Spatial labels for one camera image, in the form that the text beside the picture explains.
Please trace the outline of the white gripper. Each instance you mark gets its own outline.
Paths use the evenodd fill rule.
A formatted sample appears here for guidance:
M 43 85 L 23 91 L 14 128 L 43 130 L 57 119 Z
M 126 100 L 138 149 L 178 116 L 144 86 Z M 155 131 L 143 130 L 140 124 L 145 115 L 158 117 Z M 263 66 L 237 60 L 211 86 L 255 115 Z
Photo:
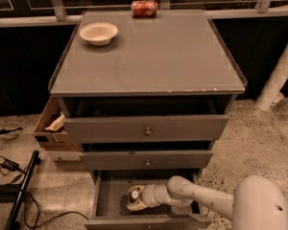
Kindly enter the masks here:
M 147 208 L 154 208 L 162 204 L 173 205 L 174 200 L 170 196 L 165 184 L 134 185 L 129 188 L 129 192 L 142 192 L 142 201 L 129 203 L 127 208 L 132 211 L 141 211 Z

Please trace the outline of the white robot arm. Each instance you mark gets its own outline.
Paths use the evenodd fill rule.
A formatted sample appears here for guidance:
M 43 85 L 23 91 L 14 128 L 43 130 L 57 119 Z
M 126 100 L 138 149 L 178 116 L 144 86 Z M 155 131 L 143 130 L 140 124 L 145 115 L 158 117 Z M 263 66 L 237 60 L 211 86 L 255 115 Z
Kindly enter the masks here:
M 194 201 L 230 220 L 233 230 L 288 230 L 286 198 L 275 183 L 258 175 L 242 179 L 232 195 L 175 175 L 162 184 L 130 187 L 127 207 L 135 212 L 163 204 L 183 207 Z

